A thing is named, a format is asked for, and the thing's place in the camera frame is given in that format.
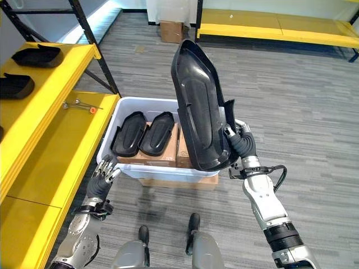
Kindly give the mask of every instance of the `yellow shelf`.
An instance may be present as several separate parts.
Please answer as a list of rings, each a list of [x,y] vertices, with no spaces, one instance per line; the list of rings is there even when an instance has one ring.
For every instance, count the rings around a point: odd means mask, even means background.
[[[29,156],[1,205],[6,213],[1,218],[4,268],[45,266],[119,96],[73,91],[66,100],[72,103],[76,98],[103,110],[90,114],[61,108]],[[18,212],[23,203],[24,212]],[[35,205],[42,209],[37,212]],[[14,254],[15,248],[20,251]]]
[[[349,22],[265,12],[203,9],[197,37],[201,34],[359,48]]]
[[[27,269],[44,267],[49,237],[55,237],[54,223],[60,208],[6,197],[1,204],[1,266]]]
[[[25,43],[21,49],[36,47]],[[4,128],[1,151],[0,203],[10,189],[27,157],[40,140],[66,96],[93,58],[100,58],[95,45],[45,43],[60,47],[63,62],[56,68],[18,66],[9,59],[3,73],[29,75],[34,91],[22,100],[0,100],[0,121]]]

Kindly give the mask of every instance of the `cable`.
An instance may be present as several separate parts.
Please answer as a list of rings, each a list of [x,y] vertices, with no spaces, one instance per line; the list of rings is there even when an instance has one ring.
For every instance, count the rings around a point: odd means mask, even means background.
[[[96,248],[96,251],[95,251],[95,253],[91,256],[91,258],[90,258],[90,260],[87,262],[87,264],[84,265],[84,267],[86,267],[90,262],[92,262],[92,261],[96,258],[97,254],[98,254],[99,251],[100,251],[100,237],[99,237],[99,235],[96,235],[96,239],[97,239],[97,248]]]
[[[246,175],[246,178],[251,178],[254,177],[255,175],[267,175],[270,174],[271,172],[278,170],[278,169],[283,169],[282,174],[280,175],[278,182],[276,183],[276,185],[273,187],[273,191],[276,192],[278,190],[278,188],[283,184],[284,180],[286,179],[287,176],[287,168],[280,164],[280,165],[276,165],[276,166],[270,166],[270,167],[266,167],[268,169],[268,171],[264,171],[264,172],[258,172],[258,173],[253,173],[251,175]]]

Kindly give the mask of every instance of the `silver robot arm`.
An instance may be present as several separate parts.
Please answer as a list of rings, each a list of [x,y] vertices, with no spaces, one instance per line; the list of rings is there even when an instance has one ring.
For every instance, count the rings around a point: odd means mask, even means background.
[[[320,269],[310,249],[304,245],[298,231],[294,228],[288,213],[275,196],[275,191],[282,183],[287,169],[284,166],[271,168],[261,166],[256,154],[255,141],[247,123],[236,120],[240,135],[229,125],[225,133],[232,146],[241,156],[242,170],[234,165],[230,168],[231,178],[243,179],[243,190],[250,199],[253,213],[264,232],[272,249],[272,257],[278,268],[313,268]],[[268,174],[282,168],[284,177],[279,185],[273,186]]]
[[[112,166],[109,156],[96,167],[86,190],[86,199],[73,213],[75,217],[50,269],[82,269],[97,255],[101,223],[113,209],[106,197],[112,180],[120,172],[118,166]]]

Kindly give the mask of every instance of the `plastic storage bin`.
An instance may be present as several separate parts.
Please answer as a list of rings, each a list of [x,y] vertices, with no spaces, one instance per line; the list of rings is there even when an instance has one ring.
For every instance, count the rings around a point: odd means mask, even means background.
[[[141,111],[148,121],[152,121],[157,115],[164,111],[170,111],[173,114],[174,121],[179,123],[178,104],[174,99],[154,99],[140,97],[125,97],[118,101],[114,110],[112,119],[107,128],[105,138],[97,154],[96,160],[99,163],[106,154],[112,153],[110,146],[115,135],[117,126],[121,126],[124,119],[135,111]],[[120,164],[120,169],[132,178],[152,178],[159,180],[171,180],[182,182],[198,182],[203,177],[217,175],[219,171],[205,172],[188,168],[173,168],[150,165]]]

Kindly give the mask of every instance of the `brown cardboard box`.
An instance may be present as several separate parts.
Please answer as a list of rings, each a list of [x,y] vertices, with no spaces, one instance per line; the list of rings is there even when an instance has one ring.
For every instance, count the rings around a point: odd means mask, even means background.
[[[177,167],[178,168],[193,168],[191,164],[190,157],[188,155],[188,150],[186,146],[185,137],[183,135],[182,129],[179,134],[180,138],[178,139],[178,150],[177,150]]]
[[[180,43],[183,39],[183,22],[161,21],[162,42]]]
[[[184,189],[204,189],[212,191],[218,185],[218,175],[212,177],[204,177],[197,183],[193,182],[180,182],[170,180],[157,180],[140,178],[142,186],[146,187],[167,187],[167,188],[184,188]]]
[[[176,153],[177,153],[177,135],[178,135],[178,123],[174,124],[172,129],[171,138],[168,141],[167,147],[163,154],[158,157],[149,156],[142,151],[134,157],[117,157],[117,160],[122,164],[141,164],[141,165],[153,165],[153,166],[166,166],[176,167]]]

